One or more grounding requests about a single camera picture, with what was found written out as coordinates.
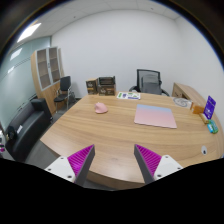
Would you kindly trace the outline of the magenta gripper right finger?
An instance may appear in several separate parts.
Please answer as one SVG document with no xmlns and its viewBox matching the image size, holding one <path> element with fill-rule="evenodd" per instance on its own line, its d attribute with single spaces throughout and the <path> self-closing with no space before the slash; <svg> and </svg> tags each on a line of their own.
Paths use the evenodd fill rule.
<svg viewBox="0 0 224 224">
<path fill-rule="evenodd" d="M 150 184 L 182 169 L 182 166 L 171 156 L 161 156 L 138 144 L 134 145 L 134 155 L 145 184 Z"/>
</svg>

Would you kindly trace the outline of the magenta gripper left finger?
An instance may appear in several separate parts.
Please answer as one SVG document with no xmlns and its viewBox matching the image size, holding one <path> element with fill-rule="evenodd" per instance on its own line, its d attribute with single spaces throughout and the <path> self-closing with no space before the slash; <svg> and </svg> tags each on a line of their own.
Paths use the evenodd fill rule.
<svg viewBox="0 0 224 224">
<path fill-rule="evenodd" d="M 58 157 L 46 168 L 46 171 L 83 186 L 94 156 L 95 145 L 90 145 L 68 157 Z"/>
</svg>

